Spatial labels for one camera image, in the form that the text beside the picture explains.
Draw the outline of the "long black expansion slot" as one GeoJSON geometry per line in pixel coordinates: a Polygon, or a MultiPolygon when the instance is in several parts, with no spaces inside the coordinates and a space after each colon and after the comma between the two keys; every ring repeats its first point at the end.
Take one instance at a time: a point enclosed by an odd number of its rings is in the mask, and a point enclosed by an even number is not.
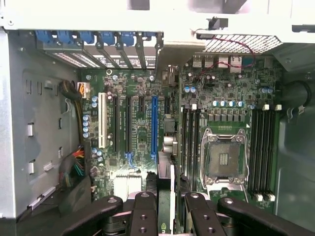
{"type": "Polygon", "coordinates": [[[117,96],[114,96],[113,98],[113,125],[114,125],[114,132],[113,132],[113,142],[114,152],[119,152],[119,129],[120,129],[120,112],[119,112],[119,98],[117,96]]]}
{"type": "Polygon", "coordinates": [[[125,127],[126,127],[126,153],[131,152],[131,115],[132,115],[132,98],[126,97],[126,110],[125,110],[125,127]]]}

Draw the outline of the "CPU socket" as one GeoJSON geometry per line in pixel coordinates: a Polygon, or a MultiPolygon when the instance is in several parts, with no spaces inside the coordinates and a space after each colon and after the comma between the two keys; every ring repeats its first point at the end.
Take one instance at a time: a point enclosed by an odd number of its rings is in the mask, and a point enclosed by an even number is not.
{"type": "Polygon", "coordinates": [[[200,182],[207,191],[243,191],[249,178],[244,128],[219,133],[207,127],[201,138],[200,182]]]}

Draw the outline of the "silver chipset heatsink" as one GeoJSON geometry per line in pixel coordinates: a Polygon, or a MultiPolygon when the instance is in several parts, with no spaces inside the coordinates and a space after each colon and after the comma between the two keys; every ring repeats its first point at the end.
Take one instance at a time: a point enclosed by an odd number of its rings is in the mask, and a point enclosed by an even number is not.
{"type": "Polygon", "coordinates": [[[120,171],[114,177],[114,195],[124,201],[130,193],[142,190],[142,175],[138,172],[120,171]]]}

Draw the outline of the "open black PC case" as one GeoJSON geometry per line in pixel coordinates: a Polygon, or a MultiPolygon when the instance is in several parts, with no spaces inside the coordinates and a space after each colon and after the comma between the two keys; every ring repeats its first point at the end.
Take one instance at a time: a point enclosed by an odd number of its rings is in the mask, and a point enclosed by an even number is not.
{"type": "Polygon", "coordinates": [[[0,0],[0,236],[60,236],[62,218],[103,198],[92,198],[82,71],[158,79],[168,43],[179,68],[280,65],[276,198],[262,210],[315,236],[315,0],[0,0]],[[207,30],[214,16],[228,27],[207,30]]]}

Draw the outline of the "black intrusion switch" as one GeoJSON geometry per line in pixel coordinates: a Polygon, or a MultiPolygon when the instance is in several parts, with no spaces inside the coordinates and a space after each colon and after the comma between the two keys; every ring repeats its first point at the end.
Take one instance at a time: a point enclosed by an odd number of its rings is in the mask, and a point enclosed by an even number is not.
{"type": "Polygon", "coordinates": [[[208,19],[207,30],[222,30],[228,27],[228,18],[218,18],[216,16],[208,19]]]}

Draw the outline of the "white PCI expansion slot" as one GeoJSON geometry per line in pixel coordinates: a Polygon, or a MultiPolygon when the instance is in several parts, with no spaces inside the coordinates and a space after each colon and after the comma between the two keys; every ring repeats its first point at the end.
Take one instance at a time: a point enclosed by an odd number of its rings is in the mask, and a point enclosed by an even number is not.
{"type": "Polygon", "coordinates": [[[106,111],[107,94],[98,93],[98,147],[105,148],[107,141],[107,111],[106,111]]]}

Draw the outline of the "black RAM slot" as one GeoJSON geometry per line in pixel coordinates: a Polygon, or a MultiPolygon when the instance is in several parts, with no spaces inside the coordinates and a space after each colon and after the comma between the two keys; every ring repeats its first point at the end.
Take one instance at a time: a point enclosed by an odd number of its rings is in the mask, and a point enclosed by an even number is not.
{"type": "Polygon", "coordinates": [[[250,146],[250,176],[248,191],[253,195],[254,172],[255,172],[255,145],[256,145],[257,109],[252,110],[251,146],[250,146]]]}
{"type": "Polygon", "coordinates": [[[182,112],[182,173],[186,175],[186,129],[187,129],[187,110],[183,107],[182,112]]]}
{"type": "Polygon", "coordinates": [[[258,202],[262,201],[262,196],[260,194],[260,151],[261,151],[261,112],[260,110],[257,110],[257,142],[256,142],[256,185],[255,185],[255,191],[256,191],[256,198],[258,202]]]}
{"type": "Polygon", "coordinates": [[[263,180],[261,184],[261,193],[263,196],[263,200],[266,200],[266,179],[267,179],[267,172],[268,172],[268,145],[269,145],[269,114],[270,110],[264,111],[265,120],[264,120],[264,142],[263,142],[263,180]]]}
{"type": "Polygon", "coordinates": [[[189,109],[189,129],[188,129],[188,175],[191,178],[192,170],[192,142],[193,142],[193,111],[189,109]]]}
{"type": "Polygon", "coordinates": [[[275,201],[275,195],[273,193],[273,157],[274,157],[274,139],[275,139],[275,116],[276,112],[274,110],[271,111],[271,130],[270,130],[270,146],[269,146],[269,152],[270,152],[270,173],[269,173],[269,183],[268,183],[268,198],[269,201],[274,202],[275,201]]]}

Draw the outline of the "blue expansion slot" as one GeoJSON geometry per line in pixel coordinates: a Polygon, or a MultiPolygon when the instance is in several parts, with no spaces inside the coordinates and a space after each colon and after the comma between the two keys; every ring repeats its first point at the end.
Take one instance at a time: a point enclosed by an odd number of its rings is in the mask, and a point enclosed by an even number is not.
{"type": "Polygon", "coordinates": [[[151,158],[156,162],[158,149],[158,97],[152,97],[151,112],[151,158]]]}

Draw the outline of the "green motherboard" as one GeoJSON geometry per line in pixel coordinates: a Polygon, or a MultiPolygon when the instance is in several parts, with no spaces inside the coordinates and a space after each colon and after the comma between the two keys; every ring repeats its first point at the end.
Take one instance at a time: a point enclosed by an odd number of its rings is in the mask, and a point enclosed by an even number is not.
{"type": "MultiPolygon", "coordinates": [[[[245,59],[245,65],[240,68],[228,68],[224,65],[203,66],[198,57],[189,61],[183,68],[178,69],[180,86],[181,116],[183,107],[187,110],[186,129],[186,175],[189,180],[189,190],[208,194],[214,201],[221,197],[235,197],[247,201],[261,209],[271,212],[274,202],[268,198],[268,183],[270,173],[270,130],[268,145],[268,172],[266,179],[266,200],[261,202],[256,198],[256,145],[255,172],[253,195],[248,191],[249,180],[243,191],[231,191],[223,188],[220,191],[207,191],[200,182],[200,146],[201,138],[207,127],[219,133],[236,131],[244,128],[248,139],[248,164],[250,166],[250,146],[252,110],[261,112],[261,151],[260,151],[260,194],[263,180],[263,142],[264,142],[264,111],[276,112],[275,139],[273,157],[273,183],[275,184],[275,144],[278,137],[279,116],[282,109],[279,100],[279,81],[282,74],[280,65],[270,58],[253,62],[245,59]],[[192,170],[188,175],[188,129],[189,109],[193,111],[193,142],[192,170]]],[[[158,152],[156,162],[151,158],[151,112],[152,97],[158,97],[158,136],[157,147],[161,142],[159,122],[161,115],[162,82],[154,77],[152,71],[117,70],[117,69],[88,69],[81,74],[82,81],[78,90],[83,96],[83,137],[91,159],[92,198],[94,200],[114,194],[114,177],[120,171],[138,172],[142,175],[142,190],[146,189],[147,173],[158,174],[158,152]],[[98,93],[107,94],[107,141],[105,148],[98,147],[98,93]],[[119,152],[114,152],[113,142],[113,98],[119,98],[120,129],[119,152]],[[132,98],[131,115],[131,152],[126,153],[125,110],[126,97],[132,98]],[[145,97],[145,113],[138,112],[138,98],[145,97]]]]}

